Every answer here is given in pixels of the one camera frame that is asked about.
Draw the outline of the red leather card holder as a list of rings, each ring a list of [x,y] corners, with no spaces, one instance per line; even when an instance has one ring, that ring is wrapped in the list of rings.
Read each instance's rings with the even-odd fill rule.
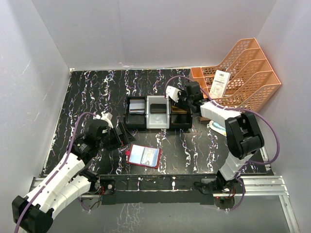
[[[161,149],[132,144],[125,155],[128,164],[158,169],[161,153]]]

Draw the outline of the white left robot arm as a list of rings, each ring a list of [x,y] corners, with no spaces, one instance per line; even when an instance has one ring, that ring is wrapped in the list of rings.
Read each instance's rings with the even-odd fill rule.
[[[12,201],[15,232],[46,233],[56,216],[84,193],[100,189],[99,175],[87,164],[101,150],[113,151],[135,140],[124,123],[116,129],[110,113],[91,114],[88,129],[72,134],[69,148],[49,175],[24,197]]]

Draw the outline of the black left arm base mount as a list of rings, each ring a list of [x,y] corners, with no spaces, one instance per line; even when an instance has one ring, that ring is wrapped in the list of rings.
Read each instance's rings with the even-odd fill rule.
[[[89,171],[88,169],[82,170],[77,174],[77,176],[72,180],[74,184],[78,187],[78,201],[83,210],[89,213],[94,209],[99,207],[103,200],[104,195],[113,195],[115,193],[115,181],[114,180],[101,180],[98,174]],[[98,200],[92,205],[86,205],[83,195],[92,196],[97,195]]]

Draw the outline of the white VIP chip card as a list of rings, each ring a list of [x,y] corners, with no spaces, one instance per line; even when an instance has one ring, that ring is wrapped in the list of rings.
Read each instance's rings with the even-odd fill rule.
[[[145,113],[145,100],[144,99],[130,99],[129,113],[130,114],[144,114]]]

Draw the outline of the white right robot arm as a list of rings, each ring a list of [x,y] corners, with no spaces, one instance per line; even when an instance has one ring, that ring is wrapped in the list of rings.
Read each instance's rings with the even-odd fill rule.
[[[208,183],[195,182],[200,190],[229,192],[238,182],[241,169],[251,157],[264,146],[264,139],[254,113],[229,110],[216,101],[204,98],[199,83],[189,82],[183,90],[166,86],[165,97],[169,98],[174,106],[185,110],[190,108],[208,118],[226,131],[228,156],[225,163],[217,171],[216,179]]]

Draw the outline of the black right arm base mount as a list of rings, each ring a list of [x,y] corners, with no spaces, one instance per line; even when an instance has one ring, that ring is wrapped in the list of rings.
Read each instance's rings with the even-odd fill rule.
[[[230,181],[223,181],[220,178],[216,178],[210,182],[204,183],[203,180],[200,182],[194,182],[194,188],[202,194],[224,194],[224,196],[216,196],[214,198],[214,204],[218,209],[229,211],[239,207],[245,196],[246,190],[245,185],[240,179],[233,179]],[[235,203],[235,195],[238,191],[241,191],[242,197],[240,201]]]

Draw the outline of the gold magnetic stripe card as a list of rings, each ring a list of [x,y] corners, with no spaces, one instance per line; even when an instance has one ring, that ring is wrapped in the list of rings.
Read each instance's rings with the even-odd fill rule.
[[[183,109],[178,108],[178,107],[173,106],[173,105],[171,106],[171,112],[173,114],[187,114],[187,110],[183,110]]]

